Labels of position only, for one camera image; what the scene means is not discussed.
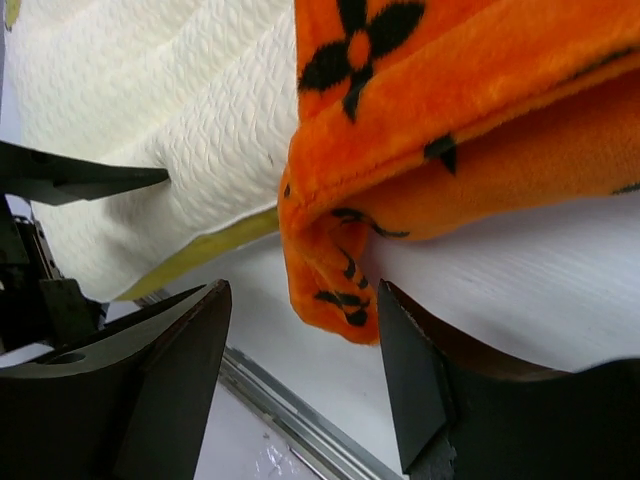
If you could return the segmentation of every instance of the folded blanket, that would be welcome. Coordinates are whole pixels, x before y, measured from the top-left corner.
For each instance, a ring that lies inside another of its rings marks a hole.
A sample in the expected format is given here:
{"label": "folded blanket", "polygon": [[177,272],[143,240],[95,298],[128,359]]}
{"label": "folded blanket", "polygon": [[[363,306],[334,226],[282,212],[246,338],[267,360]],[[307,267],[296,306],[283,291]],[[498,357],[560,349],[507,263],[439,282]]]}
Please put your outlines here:
{"label": "folded blanket", "polygon": [[377,341],[371,230],[422,240],[640,189],[636,0],[296,0],[296,28],[279,217],[309,324]]}
{"label": "folded blanket", "polygon": [[22,0],[6,26],[24,144],[169,170],[150,189],[34,205],[85,295],[145,295],[277,230],[298,121],[289,0]]}

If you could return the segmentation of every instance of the orange fleece blanket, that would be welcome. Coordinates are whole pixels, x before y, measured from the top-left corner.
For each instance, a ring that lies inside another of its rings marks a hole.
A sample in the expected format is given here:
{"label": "orange fleece blanket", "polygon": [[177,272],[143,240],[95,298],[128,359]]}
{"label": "orange fleece blanket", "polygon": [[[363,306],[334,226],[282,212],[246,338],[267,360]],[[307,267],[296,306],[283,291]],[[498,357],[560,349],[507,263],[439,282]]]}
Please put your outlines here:
{"label": "orange fleece blanket", "polygon": [[306,323],[377,342],[357,264],[371,231],[424,240],[640,189],[638,0],[295,6],[300,125],[278,211]]}

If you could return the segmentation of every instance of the fleece fabric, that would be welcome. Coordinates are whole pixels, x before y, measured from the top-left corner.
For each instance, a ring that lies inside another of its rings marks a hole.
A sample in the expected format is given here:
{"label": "fleece fabric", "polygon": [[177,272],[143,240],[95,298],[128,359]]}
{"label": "fleece fabric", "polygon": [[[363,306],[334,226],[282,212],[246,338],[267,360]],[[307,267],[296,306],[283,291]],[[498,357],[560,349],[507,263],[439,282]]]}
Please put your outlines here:
{"label": "fleece fabric", "polygon": [[295,21],[278,214],[311,325],[377,342],[371,232],[424,240],[640,188],[637,0],[295,0]]}

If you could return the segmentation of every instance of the quilted fabric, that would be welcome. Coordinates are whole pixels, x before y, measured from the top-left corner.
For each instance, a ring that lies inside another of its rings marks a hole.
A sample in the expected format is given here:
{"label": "quilted fabric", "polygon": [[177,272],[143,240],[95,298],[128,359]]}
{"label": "quilted fabric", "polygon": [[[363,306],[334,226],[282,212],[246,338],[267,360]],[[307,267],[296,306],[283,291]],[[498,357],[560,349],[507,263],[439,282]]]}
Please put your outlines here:
{"label": "quilted fabric", "polygon": [[122,296],[203,235],[232,248],[277,228],[298,118],[291,1],[22,0],[6,39],[26,145],[169,170],[149,189],[34,205],[85,295]]}

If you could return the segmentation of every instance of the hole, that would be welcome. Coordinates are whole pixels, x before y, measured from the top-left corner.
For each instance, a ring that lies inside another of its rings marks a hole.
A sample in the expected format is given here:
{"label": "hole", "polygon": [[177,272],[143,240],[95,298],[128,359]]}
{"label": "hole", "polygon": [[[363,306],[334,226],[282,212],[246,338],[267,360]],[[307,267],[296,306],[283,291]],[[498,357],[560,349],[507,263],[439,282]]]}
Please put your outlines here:
{"label": "hole", "polygon": [[69,353],[62,354],[59,357],[56,357],[48,361],[47,363],[49,365],[68,365],[70,363],[78,363],[84,360],[85,358],[87,358],[87,356],[84,353],[69,352]]}

